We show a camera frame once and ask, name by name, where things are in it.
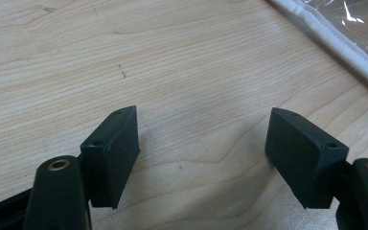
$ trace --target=white plastic strip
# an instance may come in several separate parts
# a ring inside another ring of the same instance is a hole
[[[368,55],[337,30],[319,11],[300,0],[271,0],[302,18],[316,35],[368,79]]]

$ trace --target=scratch mark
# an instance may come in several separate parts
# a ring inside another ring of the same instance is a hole
[[[45,8],[43,8],[43,10],[46,11],[46,12],[55,12],[57,9],[56,8],[45,7]]]
[[[95,14],[98,16],[97,9],[95,9],[94,4],[92,4],[92,8],[94,9]]]

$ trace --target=light wood tabletop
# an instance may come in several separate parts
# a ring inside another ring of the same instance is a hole
[[[269,2],[0,1],[0,200],[134,104],[142,151],[94,229],[336,229],[268,163],[272,107],[368,157],[368,82]]]

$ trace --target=wood grain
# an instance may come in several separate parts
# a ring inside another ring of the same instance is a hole
[[[270,109],[368,157],[368,83],[266,1],[0,1],[0,200],[138,106],[142,152],[94,229],[336,229],[267,162]]]

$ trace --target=wooden table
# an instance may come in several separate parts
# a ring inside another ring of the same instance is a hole
[[[0,200],[132,104],[142,152],[94,229],[336,229],[267,162],[273,106],[368,157],[368,82],[269,2],[0,1]]]

